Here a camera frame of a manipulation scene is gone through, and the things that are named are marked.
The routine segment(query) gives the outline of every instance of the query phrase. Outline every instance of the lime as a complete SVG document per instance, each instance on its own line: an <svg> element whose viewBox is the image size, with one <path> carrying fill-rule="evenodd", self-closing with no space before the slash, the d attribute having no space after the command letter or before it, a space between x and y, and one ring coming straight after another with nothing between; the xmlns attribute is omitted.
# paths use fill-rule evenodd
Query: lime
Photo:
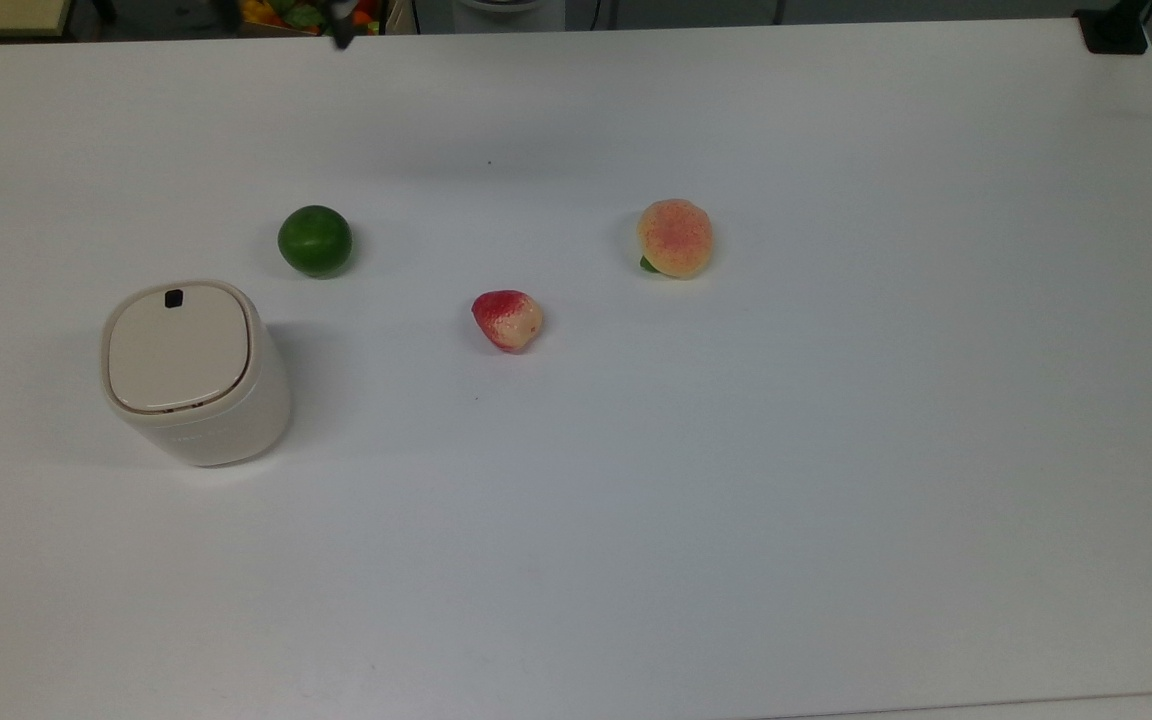
<svg viewBox="0 0 1152 720"><path fill-rule="evenodd" d="M278 229L278 251L288 265L311 276L340 268L349 259L349 223L333 209L306 205L294 211Z"/></svg>

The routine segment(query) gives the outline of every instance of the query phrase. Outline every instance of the black object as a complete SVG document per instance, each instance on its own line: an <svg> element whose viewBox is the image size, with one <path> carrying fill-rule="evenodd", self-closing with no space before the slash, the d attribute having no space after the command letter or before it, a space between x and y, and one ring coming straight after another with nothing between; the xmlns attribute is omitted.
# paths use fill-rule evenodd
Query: black object
<svg viewBox="0 0 1152 720"><path fill-rule="evenodd" d="M1149 0L1119 0L1108 10L1074 10L1087 50L1097 55L1144 55L1149 40L1140 13L1146 5Z"/></svg>
<svg viewBox="0 0 1152 720"><path fill-rule="evenodd" d="M340 5L346 5L349 9L343 17L338 16ZM323 0L319 6L319 13L323 13L323 17L332 26L332 40L338 45L338 50L346 50L353 40L353 9L357 6L358 0Z"/></svg>
<svg viewBox="0 0 1152 720"><path fill-rule="evenodd" d="M238 35L238 26L243 24L243 15L238 13L238 0L211 0L211 9L215 10L215 18L220 20L220 28L229 35Z"/></svg>
<svg viewBox="0 0 1152 720"><path fill-rule="evenodd" d="M100 15L100 22L108 26L116 22L118 10L114 9L114 0L92 0L92 5L96 5L96 14Z"/></svg>

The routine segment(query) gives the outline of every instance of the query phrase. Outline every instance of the container lid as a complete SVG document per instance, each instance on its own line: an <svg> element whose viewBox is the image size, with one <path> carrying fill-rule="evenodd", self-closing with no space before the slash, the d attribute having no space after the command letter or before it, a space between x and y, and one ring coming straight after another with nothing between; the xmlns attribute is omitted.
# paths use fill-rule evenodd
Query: container lid
<svg viewBox="0 0 1152 720"><path fill-rule="evenodd" d="M137 414L204 406L237 386L251 329L236 297L210 285L157 290L124 306L109 329L109 391Z"/></svg>

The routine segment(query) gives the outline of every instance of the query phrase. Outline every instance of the colorful fruit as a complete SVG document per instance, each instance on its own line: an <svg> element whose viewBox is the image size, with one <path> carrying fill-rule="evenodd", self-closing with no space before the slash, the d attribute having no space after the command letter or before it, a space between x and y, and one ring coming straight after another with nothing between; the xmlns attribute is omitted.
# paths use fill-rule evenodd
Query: colorful fruit
<svg viewBox="0 0 1152 720"><path fill-rule="evenodd" d="M524 291L485 291L471 306L473 319L492 343L508 353L522 350L540 332L544 313Z"/></svg>
<svg viewBox="0 0 1152 720"><path fill-rule="evenodd" d="M689 200L653 202L639 218L644 270L690 278L708 265L714 232L708 215Z"/></svg>

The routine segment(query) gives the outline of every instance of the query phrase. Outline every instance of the strawberry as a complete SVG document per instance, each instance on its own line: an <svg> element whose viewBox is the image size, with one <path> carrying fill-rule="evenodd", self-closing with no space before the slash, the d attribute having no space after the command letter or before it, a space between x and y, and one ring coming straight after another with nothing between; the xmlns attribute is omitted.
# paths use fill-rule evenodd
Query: strawberry
<svg viewBox="0 0 1152 720"><path fill-rule="evenodd" d="M522 350L540 332L544 313L524 291L485 291L473 302L473 319L492 343L508 353Z"/></svg>

